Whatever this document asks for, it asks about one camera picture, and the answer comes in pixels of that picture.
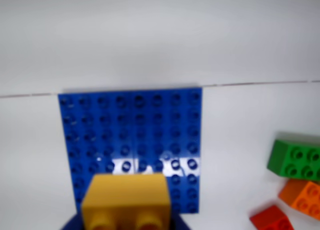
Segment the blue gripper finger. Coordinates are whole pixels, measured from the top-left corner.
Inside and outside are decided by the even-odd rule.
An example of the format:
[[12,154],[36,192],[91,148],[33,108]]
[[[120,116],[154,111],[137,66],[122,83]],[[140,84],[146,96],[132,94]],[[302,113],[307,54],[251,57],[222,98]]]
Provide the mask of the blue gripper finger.
[[84,223],[81,214],[76,213],[61,230],[84,230]]
[[171,230],[191,230],[180,214],[173,212],[171,214]]

